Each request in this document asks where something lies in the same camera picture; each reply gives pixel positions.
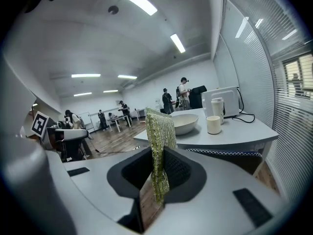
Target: gold woven scrubber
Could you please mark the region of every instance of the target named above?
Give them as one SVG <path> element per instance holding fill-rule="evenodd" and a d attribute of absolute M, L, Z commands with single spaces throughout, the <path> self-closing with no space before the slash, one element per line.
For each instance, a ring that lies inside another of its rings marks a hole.
<path fill-rule="evenodd" d="M 151 181 L 158 204 L 162 204 L 164 195 L 169 191 L 167 175 L 163 168 L 164 147 L 177 148 L 172 116 L 146 108 L 146 129 L 152 149 L 153 170 Z"/>

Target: ceiling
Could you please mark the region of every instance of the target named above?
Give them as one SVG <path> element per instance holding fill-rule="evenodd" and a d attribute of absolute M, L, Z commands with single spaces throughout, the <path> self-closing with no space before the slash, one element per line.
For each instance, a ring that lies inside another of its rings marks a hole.
<path fill-rule="evenodd" d="M 158 11 L 149 16 L 128 0 L 43 0 L 20 22 L 23 55 L 28 65 L 47 69 L 57 95 L 123 90 L 138 81 L 193 57 L 210 53 L 208 0 L 149 0 Z M 116 5 L 116 15 L 108 8 Z M 176 33 L 186 52 L 170 36 Z M 71 78 L 100 73 L 99 78 Z"/>

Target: black slot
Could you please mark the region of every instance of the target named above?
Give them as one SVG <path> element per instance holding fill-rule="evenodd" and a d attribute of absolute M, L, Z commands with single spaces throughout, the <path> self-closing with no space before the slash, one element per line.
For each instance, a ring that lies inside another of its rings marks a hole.
<path fill-rule="evenodd" d="M 236 190 L 233 193 L 256 227 L 265 224 L 272 218 L 268 210 L 248 189 Z"/>
<path fill-rule="evenodd" d="M 69 174 L 70 177 L 72 176 L 76 176 L 79 174 L 83 174 L 85 172 L 90 171 L 89 169 L 87 169 L 86 167 L 82 167 L 82 168 L 78 168 L 78 169 L 74 169 L 74 170 L 68 170 L 67 173 Z"/>

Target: white cup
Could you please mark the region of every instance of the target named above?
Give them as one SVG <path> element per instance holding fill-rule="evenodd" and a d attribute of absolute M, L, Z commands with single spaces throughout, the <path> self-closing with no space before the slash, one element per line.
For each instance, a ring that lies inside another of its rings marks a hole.
<path fill-rule="evenodd" d="M 221 124 L 224 123 L 224 100 L 222 97 L 214 98 L 211 101 L 212 110 L 214 116 L 219 116 L 221 118 Z"/>
<path fill-rule="evenodd" d="M 219 116 L 207 117 L 206 128 L 209 134 L 219 134 L 221 132 L 221 118 Z"/>

